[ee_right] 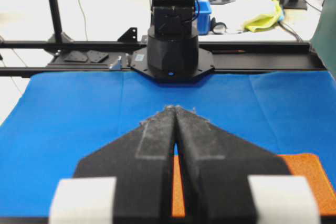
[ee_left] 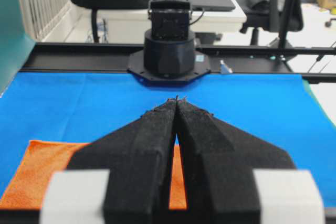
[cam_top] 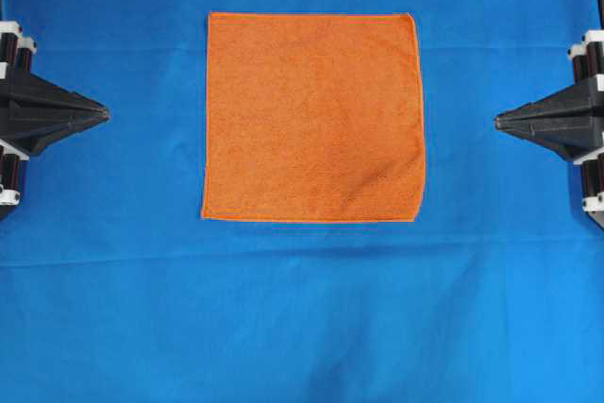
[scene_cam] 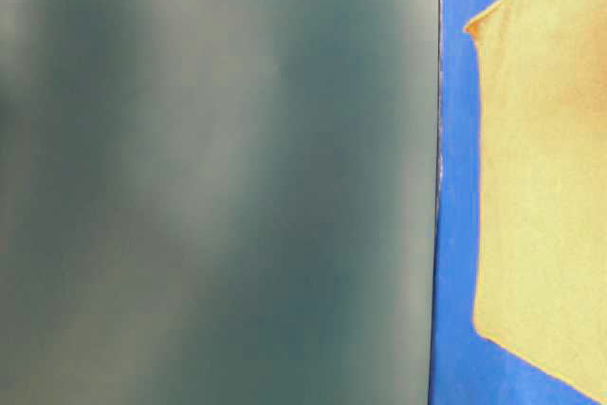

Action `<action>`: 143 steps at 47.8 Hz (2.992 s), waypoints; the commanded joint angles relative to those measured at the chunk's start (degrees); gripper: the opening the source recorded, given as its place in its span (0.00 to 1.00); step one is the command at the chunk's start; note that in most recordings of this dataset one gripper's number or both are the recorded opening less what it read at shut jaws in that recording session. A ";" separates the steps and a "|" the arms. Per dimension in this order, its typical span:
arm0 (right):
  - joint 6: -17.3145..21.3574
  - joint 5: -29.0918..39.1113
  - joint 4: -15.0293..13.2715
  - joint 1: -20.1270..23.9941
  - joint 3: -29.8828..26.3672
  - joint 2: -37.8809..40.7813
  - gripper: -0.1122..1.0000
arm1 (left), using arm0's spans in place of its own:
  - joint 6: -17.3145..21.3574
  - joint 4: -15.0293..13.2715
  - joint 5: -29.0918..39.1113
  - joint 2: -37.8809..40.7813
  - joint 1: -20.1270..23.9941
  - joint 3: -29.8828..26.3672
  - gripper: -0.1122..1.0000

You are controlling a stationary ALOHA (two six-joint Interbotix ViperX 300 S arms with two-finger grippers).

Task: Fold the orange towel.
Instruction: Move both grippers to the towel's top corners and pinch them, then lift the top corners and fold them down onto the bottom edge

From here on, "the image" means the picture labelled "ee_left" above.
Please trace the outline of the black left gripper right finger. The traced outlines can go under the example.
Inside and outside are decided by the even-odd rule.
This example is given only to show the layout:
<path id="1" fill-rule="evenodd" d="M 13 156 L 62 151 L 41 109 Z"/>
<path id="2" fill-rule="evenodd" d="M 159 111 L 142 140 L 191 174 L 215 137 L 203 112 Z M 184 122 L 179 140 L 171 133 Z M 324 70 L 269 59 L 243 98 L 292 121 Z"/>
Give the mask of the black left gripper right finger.
<path id="1" fill-rule="evenodd" d="M 325 223 L 308 170 L 273 144 L 177 103 L 188 208 L 206 223 Z"/>

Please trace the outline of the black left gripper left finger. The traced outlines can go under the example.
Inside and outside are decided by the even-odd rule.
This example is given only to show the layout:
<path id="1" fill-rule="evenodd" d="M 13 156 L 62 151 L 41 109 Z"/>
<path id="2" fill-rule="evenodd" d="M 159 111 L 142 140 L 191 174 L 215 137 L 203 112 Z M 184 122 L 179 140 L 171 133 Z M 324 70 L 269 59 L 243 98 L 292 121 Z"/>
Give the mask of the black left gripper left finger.
<path id="1" fill-rule="evenodd" d="M 152 223 L 169 206 L 176 100 L 77 150 L 53 174 L 40 223 Z"/>

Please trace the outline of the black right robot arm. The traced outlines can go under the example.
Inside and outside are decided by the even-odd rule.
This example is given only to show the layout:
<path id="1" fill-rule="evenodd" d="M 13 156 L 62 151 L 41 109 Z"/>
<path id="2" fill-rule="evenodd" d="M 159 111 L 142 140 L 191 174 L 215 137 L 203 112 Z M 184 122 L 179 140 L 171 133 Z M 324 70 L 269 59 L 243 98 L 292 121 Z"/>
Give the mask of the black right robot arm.
<path id="1" fill-rule="evenodd" d="M 196 51 L 189 0 L 150 0 L 151 29 L 142 50 L 130 55 L 128 71 L 152 82 L 189 82 L 210 73 L 207 55 Z"/>

